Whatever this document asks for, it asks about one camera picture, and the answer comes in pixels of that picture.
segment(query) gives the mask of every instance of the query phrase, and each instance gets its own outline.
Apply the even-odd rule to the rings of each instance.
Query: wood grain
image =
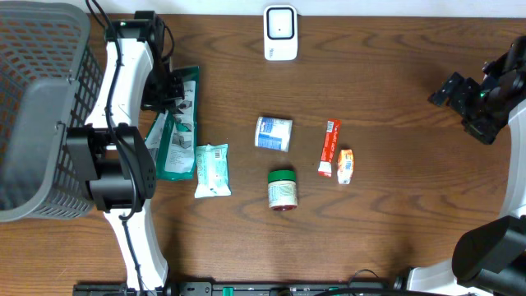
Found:
[[[198,144],[229,144],[233,192],[196,200],[196,180],[158,182],[155,228],[176,279],[337,281],[361,268],[392,278],[450,257],[463,233],[496,218],[508,128],[484,146],[427,97],[451,72],[482,78],[483,62],[524,33],[523,21],[301,17],[298,58],[267,62],[261,17],[163,18],[177,66],[201,66]],[[101,32],[93,22],[90,44],[104,67]],[[254,147],[261,115],[293,119],[288,153]],[[141,114],[144,135],[154,116]],[[355,153],[348,186],[316,174],[327,118],[342,120],[339,146]],[[271,211],[266,176],[289,166],[299,207]],[[0,240],[0,294],[67,295],[78,282],[126,279],[95,210],[1,224]]]

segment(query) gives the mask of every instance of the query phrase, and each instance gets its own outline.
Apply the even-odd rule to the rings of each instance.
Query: laundry basket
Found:
[[[102,83],[89,34],[72,5],[0,1],[0,221],[71,219],[93,206],[65,147]]]

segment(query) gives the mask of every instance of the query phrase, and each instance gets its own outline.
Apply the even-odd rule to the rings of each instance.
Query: jar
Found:
[[[269,208],[293,210],[298,206],[296,196],[296,173],[278,170],[269,173]]]

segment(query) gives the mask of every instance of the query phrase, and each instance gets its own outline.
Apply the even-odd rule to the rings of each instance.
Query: white backdrop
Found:
[[[82,7],[84,0],[68,2]],[[292,4],[304,16],[526,17],[526,0],[98,0],[106,12],[260,15],[270,4]]]

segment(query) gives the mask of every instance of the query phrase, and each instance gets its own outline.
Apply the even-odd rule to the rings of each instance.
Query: orange package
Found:
[[[354,155],[352,150],[342,150],[338,156],[338,183],[349,184],[354,171]]]

